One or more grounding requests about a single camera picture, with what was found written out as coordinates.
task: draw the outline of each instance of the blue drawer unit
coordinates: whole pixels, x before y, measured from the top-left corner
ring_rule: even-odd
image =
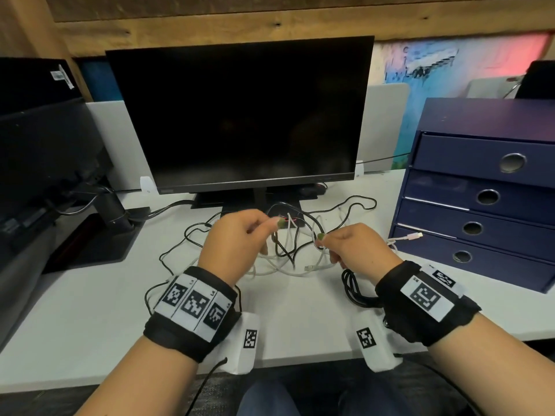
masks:
[[[555,101],[428,99],[391,237],[400,251],[546,292],[555,279]]]
[[[392,235],[400,238],[413,232],[397,227]],[[546,293],[555,280],[555,265],[512,256],[456,239],[425,234],[414,241],[397,241],[396,245],[400,251],[415,256],[542,293]]]

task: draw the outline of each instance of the desk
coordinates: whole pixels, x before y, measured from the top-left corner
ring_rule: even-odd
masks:
[[[328,209],[353,194],[374,197],[378,207],[363,211],[355,206],[350,222],[364,222],[386,237],[403,174],[402,170],[390,171],[332,183],[326,195],[302,202],[302,208]],[[190,197],[134,192],[122,195],[121,200],[127,208],[157,209]],[[145,224],[125,261],[51,276],[51,286],[0,353],[0,393],[100,383],[142,333],[148,318],[143,302],[145,291],[169,276],[158,256],[182,239],[187,226],[205,221],[217,211],[175,207]],[[327,230],[340,222],[337,211],[323,217]],[[204,236],[197,231],[193,237],[203,242]],[[165,262],[176,272],[198,254],[197,247],[184,243]],[[297,256],[297,271],[314,264],[318,254],[310,246],[302,250]],[[425,262],[403,253],[400,256],[420,264]],[[484,314],[517,338],[555,337],[555,289],[539,294],[447,265],[432,264],[463,282]],[[254,279],[245,276],[238,283],[243,291],[243,309],[259,314],[262,321],[256,367],[361,356],[349,329],[351,315],[361,308],[346,298],[340,273],[336,266],[307,278],[276,273]],[[366,281],[362,281],[361,288],[363,293],[372,291]],[[421,344],[409,344],[394,333],[389,340],[397,353],[424,350]],[[207,359],[200,372],[207,372],[211,366],[211,359]]]

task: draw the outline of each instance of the drawer handle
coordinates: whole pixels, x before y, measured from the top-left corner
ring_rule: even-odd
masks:
[[[482,223],[467,222],[462,227],[462,231],[467,235],[479,235],[484,231],[484,227],[482,226]]]
[[[495,204],[501,198],[501,194],[495,190],[482,190],[478,193],[476,201],[484,206]]]
[[[501,168],[501,172],[512,174],[513,172],[521,170],[525,164],[526,156],[520,153],[509,153],[501,158],[499,167]]]
[[[470,254],[468,251],[457,251],[453,254],[453,259],[457,263],[468,263],[472,260],[472,254]]]

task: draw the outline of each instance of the green nail polish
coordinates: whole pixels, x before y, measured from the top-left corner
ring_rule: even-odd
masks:
[[[285,221],[285,219],[283,217],[280,220],[277,221],[277,227],[279,229],[286,229],[287,228],[287,222]]]

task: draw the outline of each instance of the person's leg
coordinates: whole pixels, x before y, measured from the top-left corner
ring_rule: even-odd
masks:
[[[259,381],[250,387],[237,416],[300,416],[293,399],[277,381]]]
[[[339,403],[341,416],[415,416],[405,396],[382,376],[370,373]]]

